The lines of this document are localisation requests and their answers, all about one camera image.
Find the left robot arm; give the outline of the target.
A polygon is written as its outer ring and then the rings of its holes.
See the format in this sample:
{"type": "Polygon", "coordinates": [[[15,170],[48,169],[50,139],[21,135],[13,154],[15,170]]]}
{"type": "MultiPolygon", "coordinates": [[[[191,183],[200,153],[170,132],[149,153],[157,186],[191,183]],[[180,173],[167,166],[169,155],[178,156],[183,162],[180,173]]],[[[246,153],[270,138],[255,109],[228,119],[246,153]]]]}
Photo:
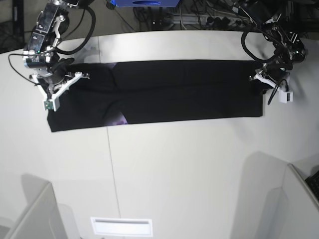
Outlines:
{"type": "Polygon", "coordinates": [[[251,24],[241,36],[243,50],[255,61],[262,64],[256,69],[251,80],[258,80],[272,89],[269,100],[279,95],[280,102],[293,101],[290,89],[290,71],[297,63],[307,57],[307,50],[300,39],[299,33],[289,26],[285,18],[284,0],[235,0],[234,4],[251,20],[251,24]],[[255,56],[246,46],[246,37],[252,30],[258,30],[264,38],[271,42],[275,50],[273,56],[261,59],[255,56]]]}

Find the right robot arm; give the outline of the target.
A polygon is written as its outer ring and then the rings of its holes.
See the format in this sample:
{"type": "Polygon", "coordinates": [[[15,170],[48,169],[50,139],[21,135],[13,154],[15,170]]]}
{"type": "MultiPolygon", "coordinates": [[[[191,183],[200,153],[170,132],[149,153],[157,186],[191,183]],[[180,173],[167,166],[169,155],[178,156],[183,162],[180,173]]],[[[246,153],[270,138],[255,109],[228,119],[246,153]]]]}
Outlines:
{"type": "Polygon", "coordinates": [[[89,7],[91,0],[50,0],[39,14],[34,31],[23,50],[24,64],[34,69],[49,86],[66,81],[69,74],[66,67],[74,62],[73,58],[60,59],[59,54],[73,55],[80,51],[91,38],[96,24],[96,15],[89,7]],[[91,26],[84,41],[75,49],[65,51],[58,48],[62,34],[69,26],[69,9],[78,8],[88,12],[92,18],[91,26]]]}

